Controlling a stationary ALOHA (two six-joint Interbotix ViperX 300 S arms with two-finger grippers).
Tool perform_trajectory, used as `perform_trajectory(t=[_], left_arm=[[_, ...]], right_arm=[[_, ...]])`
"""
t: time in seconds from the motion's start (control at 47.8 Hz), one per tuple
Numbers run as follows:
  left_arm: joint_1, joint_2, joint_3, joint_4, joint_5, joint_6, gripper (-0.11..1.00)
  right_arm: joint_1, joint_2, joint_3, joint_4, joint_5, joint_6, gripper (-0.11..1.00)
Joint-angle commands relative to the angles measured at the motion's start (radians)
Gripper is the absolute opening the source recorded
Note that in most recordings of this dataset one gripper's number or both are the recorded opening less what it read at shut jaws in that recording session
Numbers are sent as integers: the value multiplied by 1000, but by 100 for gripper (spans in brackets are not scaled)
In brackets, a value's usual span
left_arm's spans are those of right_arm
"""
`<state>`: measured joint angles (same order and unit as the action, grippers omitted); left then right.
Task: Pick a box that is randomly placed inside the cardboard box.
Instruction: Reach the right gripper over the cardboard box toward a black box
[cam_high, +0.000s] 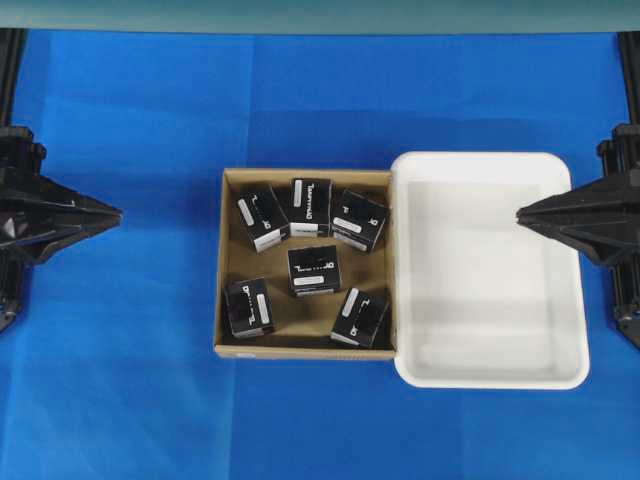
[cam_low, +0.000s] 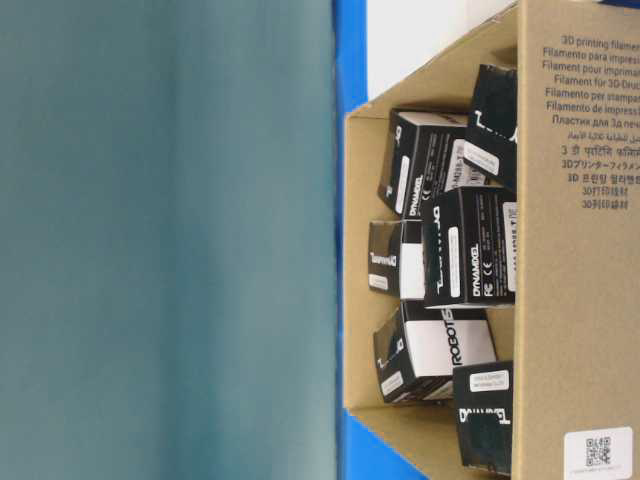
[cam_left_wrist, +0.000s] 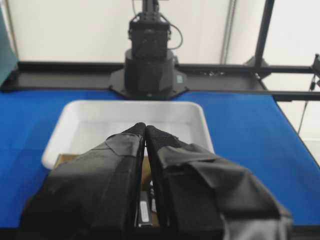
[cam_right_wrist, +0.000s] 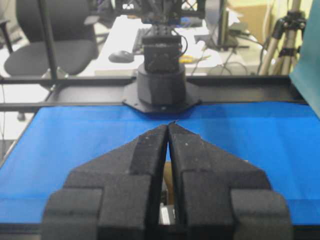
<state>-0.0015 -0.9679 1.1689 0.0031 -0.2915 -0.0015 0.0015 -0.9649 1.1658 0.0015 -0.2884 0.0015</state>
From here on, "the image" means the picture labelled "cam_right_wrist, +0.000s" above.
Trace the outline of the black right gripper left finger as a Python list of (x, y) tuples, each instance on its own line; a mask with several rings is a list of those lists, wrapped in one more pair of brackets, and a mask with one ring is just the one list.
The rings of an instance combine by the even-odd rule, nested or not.
[(43, 240), (144, 240), (158, 225), (167, 126), (73, 168), (53, 192)]

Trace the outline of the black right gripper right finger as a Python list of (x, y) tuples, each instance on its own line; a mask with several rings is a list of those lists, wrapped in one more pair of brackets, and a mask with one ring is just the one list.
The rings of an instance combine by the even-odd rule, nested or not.
[(170, 123), (178, 221), (190, 240), (291, 240), (284, 197), (253, 164)]

